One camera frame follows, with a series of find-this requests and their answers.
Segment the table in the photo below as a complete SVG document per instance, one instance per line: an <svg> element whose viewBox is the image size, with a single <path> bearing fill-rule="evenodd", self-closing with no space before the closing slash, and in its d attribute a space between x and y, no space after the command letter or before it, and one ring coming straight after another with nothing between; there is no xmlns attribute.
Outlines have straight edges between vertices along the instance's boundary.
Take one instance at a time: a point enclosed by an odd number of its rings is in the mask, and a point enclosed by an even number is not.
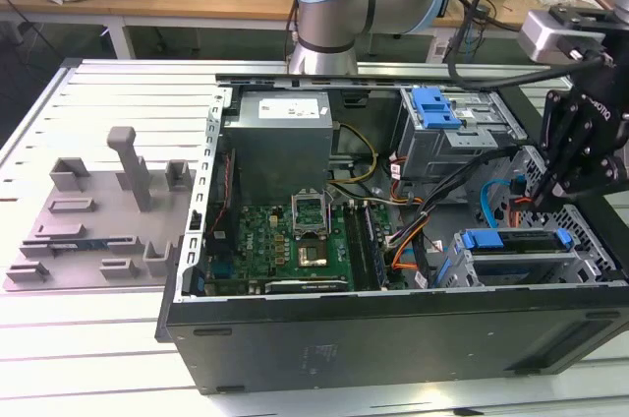
<svg viewBox="0 0 629 417"><path fill-rule="evenodd" d="M534 0L492 0L497 17L521 26ZM195 29L283 30L292 0L86 0L58 6L47 0L12 0L32 22L99 25L109 29L116 56L134 58L129 27ZM0 22L22 19L0 0ZM419 34L433 37L429 62L440 62L447 40L463 20L463 7L450 1L446 15ZM487 37L511 36L506 30L488 30Z"/></svg>
<svg viewBox="0 0 629 417"><path fill-rule="evenodd" d="M133 125L149 169L169 158L195 167L204 138L204 95L213 73L284 73L281 63L85 61L62 68L0 150L0 277L15 258L52 182L59 155L82 156L89 170L120 169L106 147L112 125ZM532 66L462 65L467 77L515 76ZM360 64L376 72L443 77L442 65ZM523 88L541 108L562 80ZM206 417L275 415L625 415L629 409L629 334L558 376L387 387L201 396L174 345L153 339L161 289L56 293L0 291L0 415L111 417L142 410L151 417L195 412Z"/></svg>

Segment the motherboard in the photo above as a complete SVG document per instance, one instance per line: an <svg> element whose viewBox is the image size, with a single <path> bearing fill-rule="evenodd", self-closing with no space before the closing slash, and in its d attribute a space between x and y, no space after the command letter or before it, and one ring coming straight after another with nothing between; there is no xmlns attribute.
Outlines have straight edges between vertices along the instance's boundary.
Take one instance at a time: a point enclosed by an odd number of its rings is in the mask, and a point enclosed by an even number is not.
<svg viewBox="0 0 629 417"><path fill-rule="evenodd" d="M294 212L299 225L321 223L325 230L296 234ZM352 224L365 212L369 223L366 219L357 232ZM322 213L317 204L298 210L291 205L243 206L238 223L234 255L211 259L207 294L334 292L385 284L382 252L392 229L385 206L332 205ZM375 279L370 282L367 276Z"/></svg>

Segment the aluminum extrusion table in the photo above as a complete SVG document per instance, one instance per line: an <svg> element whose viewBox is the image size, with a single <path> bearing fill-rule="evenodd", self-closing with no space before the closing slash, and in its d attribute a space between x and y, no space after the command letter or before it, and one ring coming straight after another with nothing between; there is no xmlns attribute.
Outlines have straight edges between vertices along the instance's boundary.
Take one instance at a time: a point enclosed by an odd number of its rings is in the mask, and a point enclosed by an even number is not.
<svg viewBox="0 0 629 417"><path fill-rule="evenodd" d="M514 76L533 67L467 67L470 75ZM112 125L133 125L148 168L171 158L194 167L205 94L216 71L282 73L276 63L85 61L62 68L0 151L0 272L15 258L52 182L56 157L120 169L105 143ZM363 64L363 73L445 75L442 66ZM548 89L523 88L541 108ZM611 197L627 218L626 195ZM558 376L201 396L175 346L153 339L161 289L0 293L0 415L586 416L629 413L629 335Z"/></svg>

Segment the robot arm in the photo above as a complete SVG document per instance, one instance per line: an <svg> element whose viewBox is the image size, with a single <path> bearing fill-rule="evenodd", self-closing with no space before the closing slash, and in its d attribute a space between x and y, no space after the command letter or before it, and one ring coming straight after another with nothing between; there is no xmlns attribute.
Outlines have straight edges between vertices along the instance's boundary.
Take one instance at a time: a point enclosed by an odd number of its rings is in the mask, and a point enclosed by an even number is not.
<svg viewBox="0 0 629 417"><path fill-rule="evenodd" d="M430 25L441 0L299 0L299 40L289 72L356 74L354 40L369 31L406 33Z"/></svg>
<svg viewBox="0 0 629 417"><path fill-rule="evenodd" d="M533 208L629 189L629 0L610 10L532 11L519 41L542 63L603 56L607 64L572 75L570 91L546 96L540 150L547 171Z"/></svg>

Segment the green circuit board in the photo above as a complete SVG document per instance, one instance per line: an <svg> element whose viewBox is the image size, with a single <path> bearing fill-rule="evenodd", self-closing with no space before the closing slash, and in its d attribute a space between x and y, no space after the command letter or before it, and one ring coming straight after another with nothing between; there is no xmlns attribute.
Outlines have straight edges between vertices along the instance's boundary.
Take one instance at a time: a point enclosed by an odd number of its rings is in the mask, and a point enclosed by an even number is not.
<svg viewBox="0 0 629 417"><path fill-rule="evenodd" d="M372 207L376 233L382 239L391 231L386 208ZM301 207L300 220L315 223L320 220L320 206ZM325 240L309 238L296 240L293 235L291 206L244 206L239 214L238 248L230 278L212 282L211 291L217 295L263 293L264 284L281 279L342 280L354 290L352 267L347 249L343 211L332 206L330 227ZM318 243L319 256L324 248L325 264L304 266L304 242Z"/></svg>

